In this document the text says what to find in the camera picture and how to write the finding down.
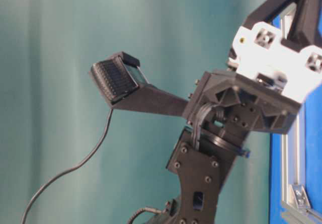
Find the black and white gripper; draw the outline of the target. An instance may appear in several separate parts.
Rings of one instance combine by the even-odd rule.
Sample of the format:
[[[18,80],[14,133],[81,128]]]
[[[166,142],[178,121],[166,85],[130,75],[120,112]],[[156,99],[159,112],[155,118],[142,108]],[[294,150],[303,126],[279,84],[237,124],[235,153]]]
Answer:
[[[321,48],[297,50],[282,31],[259,22],[240,27],[231,71],[206,72],[183,117],[194,122],[210,106],[222,107],[227,127],[285,134],[306,97],[321,84]]]

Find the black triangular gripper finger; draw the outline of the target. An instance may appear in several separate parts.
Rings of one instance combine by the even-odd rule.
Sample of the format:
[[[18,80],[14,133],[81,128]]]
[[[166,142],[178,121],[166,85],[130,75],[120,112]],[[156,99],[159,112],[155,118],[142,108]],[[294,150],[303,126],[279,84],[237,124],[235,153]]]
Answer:
[[[321,47],[318,30],[321,0],[266,0],[248,15],[243,26],[251,29],[258,22],[270,23],[292,3],[296,4],[296,11],[282,44],[297,52],[310,45]]]

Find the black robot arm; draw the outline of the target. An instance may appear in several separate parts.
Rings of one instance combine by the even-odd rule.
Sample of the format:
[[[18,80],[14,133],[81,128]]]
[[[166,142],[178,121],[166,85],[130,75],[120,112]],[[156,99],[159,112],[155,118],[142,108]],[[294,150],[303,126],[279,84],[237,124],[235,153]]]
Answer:
[[[233,40],[227,70],[205,72],[168,161],[181,194],[150,223],[213,223],[220,191],[251,131],[289,131],[321,84],[321,0],[266,0]]]

